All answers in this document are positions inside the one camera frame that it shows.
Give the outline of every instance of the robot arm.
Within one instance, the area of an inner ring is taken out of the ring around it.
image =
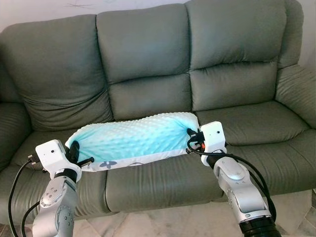
[[[225,156],[225,136],[220,122],[211,122],[201,127],[198,133],[188,131],[188,152],[193,150],[190,142],[196,142],[203,152],[201,161],[213,168],[220,188],[228,198],[228,204],[245,237],[281,237],[273,217],[260,192],[250,180],[247,168],[233,158]]]
[[[76,182],[81,178],[81,166],[93,158],[77,163],[79,144],[74,142],[68,153],[59,140],[36,147],[37,155],[50,173],[51,181],[40,199],[40,210],[33,223],[34,237],[72,237],[74,211],[77,204]]]
[[[220,122],[211,122],[201,127],[205,141],[205,153],[226,152],[225,136]],[[204,165],[212,165],[209,156],[201,156]],[[260,192],[250,180],[247,168],[233,158],[222,157],[214,160],[214,174],[220,188],[228,197],[234,215],[241,223],[258,216],[271,216]]]

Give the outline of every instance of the leather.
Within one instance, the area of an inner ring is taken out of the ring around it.
[[[228,146],[228,153],[251,162],[264,176],[272,195],[316,187],[315,129],[280,143]]]
[[[261,103],[275,95],[277,64],[220,64],[190,72],[193,111]]]
[[[278,71],[276,100],[316,128],[316,76],[299,65]]]
[[[111,85],[110,98],[115,120],[189,112],[192,103],[190,77],[179,74],[116,83]]]
[[[0,51],[34,130],[113,120],[95,15],[13,25],[1,33]]]
[[[48,142],[53,139],[60,140],[64,145],[67,139],[76,132],[76,129],[70,129],[65,131],[54,131],[54,132],[32,132],[25,140],[24,143],[21,144],[19,149],[15,152],[14,156],[12,157],[11,164],[22,166],[26,161],[27,157],[31,154],[34,154],[35,147]],[[28,168],[34,170],[42,170],[43,166],[41,163],[37,163],[32,166],[28,166]]]
[[[304,21],[302,6],[297,0],[286,0],[284,4],[287,18],[278,58],[278,68],[297,64],[302,46]]]
[[[110,214],[105,199],[107,172],[83,172],[78,182],[78,205],[76,216],[94,216]]]
[[[98,14],[98,39],[109,84],[187,72],[188,25],[183,4]]]
[[[283,1],[192,0],[186,6],[192,69],[278,56],[286,23]]]
[[[233,146],[284,142],[310,129],[299,116],[276,101],[201,111],[196,116],[200,125],[220,121],[226,142]]]
[[[8,200],[12,188],[13,180],[21,168],[19,165],[9,165],[0,173],[0,223],[8,224]],[[40,200],[45,188],[49,182],[49,174],[43,174],[41,171],[34,171],[25,168],[16,184],[12,198],[11,210],[12,219],[15,225],[20,225],[25,212],[36,202]],[[34,220],[38,212],[32,211],[29,214],[27,223]]]
[[[0,171],[9,165],[30,133],[31,123],[25,107],[19,103],[0,103]]]
[[[0,101],[22,103],[23,100],[7,73],[3,63],[0,62]]]
[[[213,171],[196,154],[108,171],[111,211],[139,211],[210,202],[220,198]]]

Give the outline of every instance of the tiled floor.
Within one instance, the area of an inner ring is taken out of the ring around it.
[[[283,237],[316,237],[316,194],[272,197]],[[0,237],[12,236],[0,227]],[[183,206],[75,221],[74,237],[241,237],[226,202]]]

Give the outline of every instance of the sofa cushion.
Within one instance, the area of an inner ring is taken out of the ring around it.
[[[283,142],[310,128],[276,101],[200,111],[196,115],[200,125],[220,121],[226,142],[233,146]]]
[[[0,55],[34,130],[113,119],[95,15],[10,26],[1,33]]]
[[[204,111],[272,100],[277,63],[220,64],[190,74],[192,109]]]
[[[222,196],[213,171],[196,154],[108,171],[111,211],[139,211],[210,202]]]
[[[194,0],[186,6],[192,69],[278,56],[286,23],[283,1]]]
[[[2,224],[8,224],[9,194],[13,180],[20,168],[21,166],[19,165],[10,164],[0,173],[0,223]],[[12,218],[16,225],[21,224],[25,212],[40,200],[49,180],[49,174],[43,174],[41,171],[34,171],[27,168],[23,169],[16,184],[11,204]],[[31,212],[28,222],[33,220],[34,217],[35,212]]]
[[[169,112],[191,111],[187,74],[128,80],[111,85],[115,119],[137,119]]]
[[[109,84],[187,72],[188,25],[183,4],[98,14],[98,38]]]
[[[76,132],[76,129],[54,132],[32,132],[12,157],[11,164],[22,166],[28,160],[28,156],[35,153],[36,146],[53,139],[60,140],[62,144],[65,144],[67,139],[74,132]],[[41,163],[37,163],[35,165],[28,166],[28,168],[42,170],[43,166]]]
[[[191,110],[188,25],[183,4],[97,16],[116,120]]]
[[[284,142],[228,146],[227,150],[252,163],[264,176],[272,195],[316,187],[315,129]]]

